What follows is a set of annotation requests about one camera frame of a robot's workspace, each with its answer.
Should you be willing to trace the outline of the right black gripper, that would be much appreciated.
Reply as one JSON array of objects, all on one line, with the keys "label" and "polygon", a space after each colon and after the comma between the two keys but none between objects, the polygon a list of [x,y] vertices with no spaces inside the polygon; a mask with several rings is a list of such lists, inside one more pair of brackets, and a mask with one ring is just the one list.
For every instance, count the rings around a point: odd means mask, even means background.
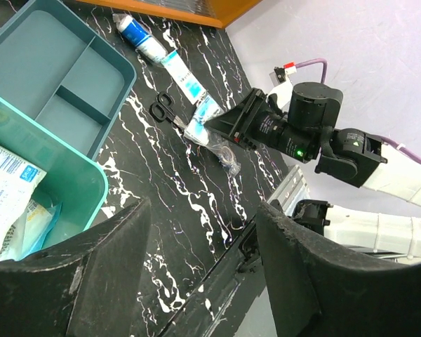
[{"label": "right black gripper", "polygon": [[292,88],[287,112],[280,112],[273,99],[253,88],[235,107],[204,126],[246,150],[259,144],[302,163],[320,152],[333,157],[330,141],[343,101],[342,91],[316,82]]}]

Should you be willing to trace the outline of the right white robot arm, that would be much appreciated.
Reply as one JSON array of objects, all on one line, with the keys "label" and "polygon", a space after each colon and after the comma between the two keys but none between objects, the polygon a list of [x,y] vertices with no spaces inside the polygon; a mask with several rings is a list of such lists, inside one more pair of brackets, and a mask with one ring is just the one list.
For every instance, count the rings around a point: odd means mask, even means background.
[{"label": "right white robot arm", "polygon": [[293,220],[337,244],[421,260],[421,164],[389,139],[338,128],[343,94],[318,82],[287,94],[254,88],[206,127],[245,150],[264,145],[359,190],[363,206],[299,201]]}]

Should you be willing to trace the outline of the clear plastic vial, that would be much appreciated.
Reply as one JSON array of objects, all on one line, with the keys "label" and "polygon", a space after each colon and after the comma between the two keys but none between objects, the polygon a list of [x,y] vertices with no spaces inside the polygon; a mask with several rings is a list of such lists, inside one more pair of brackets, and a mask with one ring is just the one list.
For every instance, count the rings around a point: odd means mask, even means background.
[{"label": "clear plastic vial", "polygon": [[210,131],[204,124],[224,113],[221,106],[208,93],[198,102],[192,119],[185,129],[185,137],[197,145],[210,150],[220,161],[231,176],[236,176],[241,165],[229,146],[229,141],[214,131]]}]

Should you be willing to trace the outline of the teal medicine kit box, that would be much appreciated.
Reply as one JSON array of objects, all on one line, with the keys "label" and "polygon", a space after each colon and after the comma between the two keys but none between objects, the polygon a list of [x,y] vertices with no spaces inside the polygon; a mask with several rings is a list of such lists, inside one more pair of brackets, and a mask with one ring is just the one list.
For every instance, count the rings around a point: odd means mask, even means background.
[{"label": "teal medicine kit box", "polygon": [[[46,209],[62,203],[58,221],[42,249],[63,242],[91,226],[108,192],[106,175],[94,161],[1,97],[0,146],[46,172],[31,199]],[[19,260],[25,223],[26,209],[7,232],[0,260]]]}]

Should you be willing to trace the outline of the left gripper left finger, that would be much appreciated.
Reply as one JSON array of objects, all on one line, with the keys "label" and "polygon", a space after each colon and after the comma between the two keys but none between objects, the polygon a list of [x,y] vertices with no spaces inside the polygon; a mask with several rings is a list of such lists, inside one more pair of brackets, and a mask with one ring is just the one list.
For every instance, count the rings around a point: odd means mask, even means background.
[{"label": "left gripper left finger", "polygon": [[146,198],[21,261],[1,261],[0,336],[129,336],[151,224]]}]

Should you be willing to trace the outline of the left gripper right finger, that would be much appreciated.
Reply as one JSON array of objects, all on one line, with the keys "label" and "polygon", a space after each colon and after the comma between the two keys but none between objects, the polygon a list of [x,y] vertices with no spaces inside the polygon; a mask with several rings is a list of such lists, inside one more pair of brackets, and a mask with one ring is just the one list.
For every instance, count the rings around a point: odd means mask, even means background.
[{"label": "left gripper right finger", "polygon": [[357,253],[267,203],[255,222],[278,336],[421,336],[421,263]]}]

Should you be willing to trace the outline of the black handled scissors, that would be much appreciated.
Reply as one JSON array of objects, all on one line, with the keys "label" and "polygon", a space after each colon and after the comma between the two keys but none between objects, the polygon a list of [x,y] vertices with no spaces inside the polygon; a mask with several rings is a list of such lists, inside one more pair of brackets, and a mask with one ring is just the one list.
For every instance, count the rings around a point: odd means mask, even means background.
[{"label": "black handled scissors", "polygon": [[168,121],[181,130],[187,128],[186,123],[173,110],[174,99],[167,92],[157,94],[156,100],[150,105],[149,113],[159,123]]}]

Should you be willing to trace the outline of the blue divided tray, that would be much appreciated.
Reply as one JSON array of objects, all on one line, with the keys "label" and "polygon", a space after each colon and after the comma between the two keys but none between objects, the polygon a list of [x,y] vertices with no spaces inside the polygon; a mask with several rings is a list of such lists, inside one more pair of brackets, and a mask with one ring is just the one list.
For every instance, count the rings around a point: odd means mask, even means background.
[{"label": "blue divided tray", "polygon": [[0,96],[90,159],[136,78],[61,1],[28,1],[0,28]]}]

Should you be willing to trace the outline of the long blue white packet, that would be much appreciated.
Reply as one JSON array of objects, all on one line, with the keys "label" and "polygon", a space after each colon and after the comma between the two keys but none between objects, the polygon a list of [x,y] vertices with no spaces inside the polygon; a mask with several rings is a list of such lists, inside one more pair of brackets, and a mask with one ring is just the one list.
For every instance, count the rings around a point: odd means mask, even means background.
[{"label": "long blue white packet", "polygon": [[40,251],[44,242],[58,221],[62,203],[48,209],[33,199],[26,208],[25,233],[22,242],[22,252],[19,259]]}]

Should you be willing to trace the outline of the white blue gauze packet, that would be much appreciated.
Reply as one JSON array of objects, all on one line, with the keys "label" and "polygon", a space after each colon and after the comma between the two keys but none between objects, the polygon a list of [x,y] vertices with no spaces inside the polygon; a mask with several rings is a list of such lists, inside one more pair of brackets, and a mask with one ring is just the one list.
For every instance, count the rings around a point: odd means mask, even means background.
[{"label": "white blue gauze packet", "polygon": [[0,146],[0,250],[45,176],[43,169]]}]

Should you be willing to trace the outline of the blue white spray bottle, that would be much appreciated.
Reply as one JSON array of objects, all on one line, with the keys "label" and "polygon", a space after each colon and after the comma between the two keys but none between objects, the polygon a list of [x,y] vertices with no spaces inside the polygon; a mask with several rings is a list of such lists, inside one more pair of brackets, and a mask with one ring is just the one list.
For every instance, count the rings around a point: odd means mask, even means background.
[{"label": "blue white spray bottle", "polygon": [[133,16],[113,14],[112,19],[119,33],[153,63],[161,63],[168,55],[162,44]]}]

